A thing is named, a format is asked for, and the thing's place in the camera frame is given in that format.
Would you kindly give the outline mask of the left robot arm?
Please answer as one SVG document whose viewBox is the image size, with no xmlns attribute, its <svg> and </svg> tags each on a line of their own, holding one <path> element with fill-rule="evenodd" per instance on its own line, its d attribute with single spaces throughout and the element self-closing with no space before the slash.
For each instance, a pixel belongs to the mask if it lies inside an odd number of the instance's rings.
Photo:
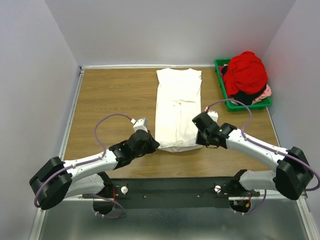
<svg viewBox="0 0 320 240">
<path fill-rule="evenodd" d="M 150 132 L 137 130 L 129 139 L 114 144 L 101 153 L 76 160 L 63 161 L 60 157 L 49 159 L 29 180 L 36 208 L 48 210 L 68 197 L 97 194 L 104 198 L 110 194 L 111 185 L 99 180 L 94 187 L 77 183 L 105 171 L 129 165 L 134 159 L 154 153 L 160 146 Z"/>
</svg>

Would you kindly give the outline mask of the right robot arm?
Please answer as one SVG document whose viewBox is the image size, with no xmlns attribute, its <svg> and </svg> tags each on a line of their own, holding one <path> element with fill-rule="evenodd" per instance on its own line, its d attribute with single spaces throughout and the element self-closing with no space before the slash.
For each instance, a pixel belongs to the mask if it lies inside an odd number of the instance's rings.
<svg viewBox="0 0 320 240">
<path fill-rule="evenodd" d="M 234 125 L 218 125 L 207 112 L 192 119 L 198 132 L 196 143 L 243 153 L 270 169 L 267 171 L 239 170 L 221 190 L 241 196 L 247 191 L 277 191 L 290 200 L 298 200 L 314 177 L 304 152 L 298 147 L 285 149 L 246 136 Z"/>
</svg>

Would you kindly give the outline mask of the white t shirt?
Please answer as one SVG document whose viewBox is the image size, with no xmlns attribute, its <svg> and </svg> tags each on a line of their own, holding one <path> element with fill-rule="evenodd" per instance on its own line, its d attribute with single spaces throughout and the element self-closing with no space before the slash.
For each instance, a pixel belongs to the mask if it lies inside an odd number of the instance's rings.
<svg viewBox="0 0 320 240">
<path fill-rule="evenodd" d="M 155 140 L 159 150 L 180 153 L 200 149 L 192 122 L 201 111 L 202 71 L 164 68 L 156 71 L 158 88 Z"/>
</svg>

